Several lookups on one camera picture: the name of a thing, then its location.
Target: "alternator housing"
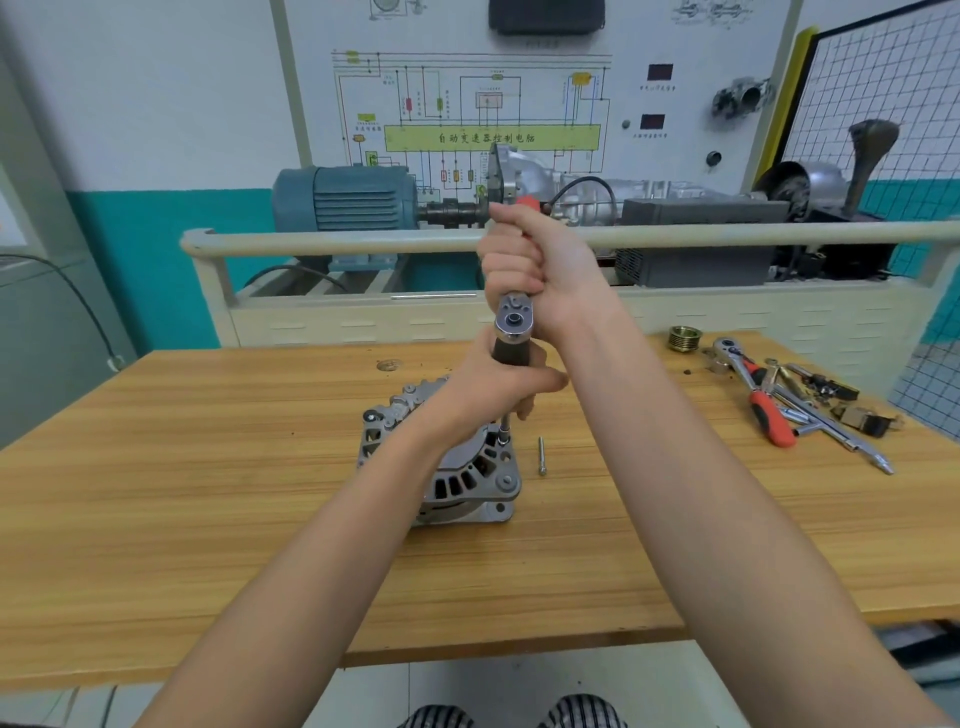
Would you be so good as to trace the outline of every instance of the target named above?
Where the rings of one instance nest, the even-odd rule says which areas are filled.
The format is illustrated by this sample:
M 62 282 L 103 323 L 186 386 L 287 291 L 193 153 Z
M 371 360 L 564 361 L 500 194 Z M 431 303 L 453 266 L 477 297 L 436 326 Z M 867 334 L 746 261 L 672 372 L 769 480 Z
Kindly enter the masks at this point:
M 357 467 L 367 462 L 396 427 L 446 382 L 424 379 L 405 384 L 390 404 L 363 413 L 363 435 Z M 520 471 L 513 441 L 501 444 L 499 423 L 477 429 L 465 442 L 450 449 L 423 494 L 414 525 L 453 522 L 500 522 L 514 514 L 513 500 L 520 493 Z

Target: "bolt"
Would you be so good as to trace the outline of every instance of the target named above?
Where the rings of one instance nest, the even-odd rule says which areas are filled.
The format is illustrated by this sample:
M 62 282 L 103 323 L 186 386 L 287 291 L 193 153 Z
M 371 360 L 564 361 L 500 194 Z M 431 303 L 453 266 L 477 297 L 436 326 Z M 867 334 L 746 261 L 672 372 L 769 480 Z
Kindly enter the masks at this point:
M 537 450 L 540 452 L 540 474 L 546 475 L 546 453 L 543 451 L 543 438 L 537 438 Z

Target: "grid panel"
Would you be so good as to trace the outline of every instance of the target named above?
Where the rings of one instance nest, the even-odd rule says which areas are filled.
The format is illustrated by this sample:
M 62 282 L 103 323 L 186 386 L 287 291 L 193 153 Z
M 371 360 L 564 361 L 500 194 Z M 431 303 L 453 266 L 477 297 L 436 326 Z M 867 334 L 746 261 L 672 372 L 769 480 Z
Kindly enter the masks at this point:
M 849 127 L 864 119 L 900 124 L 860 208 L 888 220 L 960 214 L 960 0 L 902 9 L 820 34 L 783 159 L 836 164 L 849 179 Z M 928 246 L 900 245 L 890 269 L 916 277 Z M 960 441 L 960 271 L 926 327 L 891 402 Z

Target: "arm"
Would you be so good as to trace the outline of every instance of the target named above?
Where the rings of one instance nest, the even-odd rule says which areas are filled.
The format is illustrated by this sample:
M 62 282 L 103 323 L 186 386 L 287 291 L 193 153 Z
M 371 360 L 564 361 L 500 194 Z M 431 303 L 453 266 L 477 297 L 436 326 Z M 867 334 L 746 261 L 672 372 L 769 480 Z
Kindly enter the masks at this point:
M 444 453 L 565 376 L 490 357 L 485 330 L 449 381 L 229 604 L 137 722 L 139 728 L 301 726 L 370 608 Z
M 670 379 L 587 246 L 533 210 L 492 213 L 536 243 L 502 227 L 485 240 L 490 297 L 503 286 L 540 293 L 543 338 L 564 360 L 660 582 L 748 720 L 952 725 Z

